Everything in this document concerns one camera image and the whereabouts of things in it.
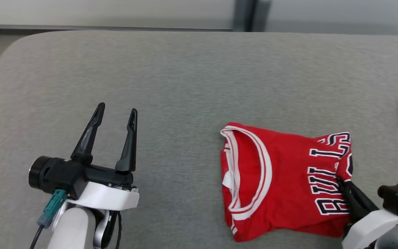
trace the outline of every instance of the table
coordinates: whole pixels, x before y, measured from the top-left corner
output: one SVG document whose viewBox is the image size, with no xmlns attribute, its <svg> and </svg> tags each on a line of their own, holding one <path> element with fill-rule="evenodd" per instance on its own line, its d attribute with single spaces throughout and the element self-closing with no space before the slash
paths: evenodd
<svg viewBox="0 0 398 249">
<path fill-rule="evenodd" d="M 44 33 L 0 60 L 0 248 L 30 245 L 50 197 L 28 186 L 31 163 L 69 158 L 102 101 L 97 165 L 114 167 L 139 111 L 140 202 L 123 212 L 122 248 L 341 248 L 289 230 L 233 241 L 219 155 L 229 121 L 308 137 L 350 131 L 356 185 L 381 206 L 378 187 L 398 183 L 398 36 Z"/>
</svg>

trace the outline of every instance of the black cable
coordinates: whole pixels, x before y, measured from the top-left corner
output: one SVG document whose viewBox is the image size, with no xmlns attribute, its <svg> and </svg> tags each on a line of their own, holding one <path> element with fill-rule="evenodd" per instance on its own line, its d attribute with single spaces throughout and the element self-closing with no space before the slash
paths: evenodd
<svg viewBox="0 0 398 249">
<path fill-rule="evenodd" d="M 117 234 L 116 249 L 119 249 L 120 236 L 122 235 L 122 216 L 120 216 L 120 211 L 117 211 L 117 217 L 119 219 L 119 233 Z"/>
<path fill-rule="evenodd" d="M 31 243 L 30 249 L 34 249 L 34 247 L 36 246 L 37 239 L 39 238 L 39 235 L 42 232 L 42 229 L 44 229 L 44 226 L 40 225 L 39 229 L 36 232 L 36 235 L 34 236 L 33 242 Z"/>
</svg>

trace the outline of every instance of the red fabric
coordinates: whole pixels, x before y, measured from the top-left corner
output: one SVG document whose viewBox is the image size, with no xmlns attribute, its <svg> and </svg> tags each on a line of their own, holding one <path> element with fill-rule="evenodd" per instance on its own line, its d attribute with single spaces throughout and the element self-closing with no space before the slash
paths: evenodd
<svg viewBox="0 0 398 249">
<path fill-rule="evenodd" d="M 308 138 L 228 123 L 221 152 L 225 222 L 234 240 L 275 229 L 339 237 L 349 221 L 336 175 L 351 179 L 351 135 Z"/>
</svg>

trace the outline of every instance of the white panel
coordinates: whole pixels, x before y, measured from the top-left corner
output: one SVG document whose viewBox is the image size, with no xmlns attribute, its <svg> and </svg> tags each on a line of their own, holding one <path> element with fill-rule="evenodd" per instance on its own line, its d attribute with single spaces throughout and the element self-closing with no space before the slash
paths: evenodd
<svg viewBox="0 0 398 249">
<path fill-rule="evenodd" d="M 398 35 L 398 0 L 273 0 L 266 30 Z"/>
<path fill-rule="evenodd" d="M 0 0 L 0 24 L 232 27 L 234 0 Z"/>
</svg>

